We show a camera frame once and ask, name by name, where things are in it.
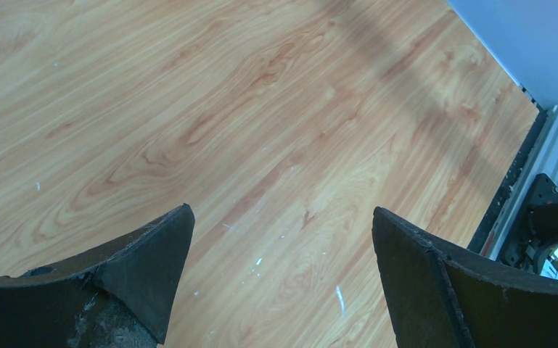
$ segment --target paint chip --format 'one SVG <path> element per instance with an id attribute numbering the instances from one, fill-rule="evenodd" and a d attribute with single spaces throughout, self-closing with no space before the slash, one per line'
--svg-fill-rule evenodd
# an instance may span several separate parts
<path id="1" fill-rule="evenodd" d="M 345 301 L 343 301 L 342 299 L 342 293 L 340 292 L 340 288 L 337 285 L 337 296 L 338 296 L 338 302 L 340 302 L 340 316 L 344 316 L 345 315 Z"/>

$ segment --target wooden surface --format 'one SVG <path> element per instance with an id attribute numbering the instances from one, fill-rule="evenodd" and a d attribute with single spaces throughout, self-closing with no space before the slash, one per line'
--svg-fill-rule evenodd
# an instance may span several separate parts
<path id="1" fill-rule="evenodd" d="M 535 113 L 442 0 L 1 0 L 0 275 L 187 202 L 168 346 L 392 346 L 374 207 L 466 245 Z"/>

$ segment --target white debris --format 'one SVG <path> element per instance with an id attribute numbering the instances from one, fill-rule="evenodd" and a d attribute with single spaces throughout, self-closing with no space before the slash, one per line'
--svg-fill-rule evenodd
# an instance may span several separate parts
<path id="1" fill-rule="evenodd" d="M 340 302 L 340 316 L 344 316 L 345 315 L 345 301 L 343 301 L 342 299 L 342 294 L 340 292 L 340 288 L 337 285 L 337 296 L 338 296 L 338 301 Z"/>

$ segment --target white scrap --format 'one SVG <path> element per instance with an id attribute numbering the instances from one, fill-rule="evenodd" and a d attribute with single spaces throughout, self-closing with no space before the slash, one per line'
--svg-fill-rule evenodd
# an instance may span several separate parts
<path id="1" fill-rule="evenodd" d="M 337 285 L 337 296 L 338 296 L 338 301 L 340 302 L 340 316 L 344 316 L 345 315 L 345 301 L 343 301 L 342 299 L 342 294 L 340 293 L 340 288 Z"/>

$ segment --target wood grain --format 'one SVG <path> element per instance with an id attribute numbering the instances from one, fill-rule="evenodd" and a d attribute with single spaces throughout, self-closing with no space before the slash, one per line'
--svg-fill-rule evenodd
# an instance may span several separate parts
<path id="1" fill-rule="evenodd" d="M 374 207 L 466 245 L 535 113 L 442 0 L 0 0 L 0 275 L 187 202 L 167 346 L 393 346 Z"/>

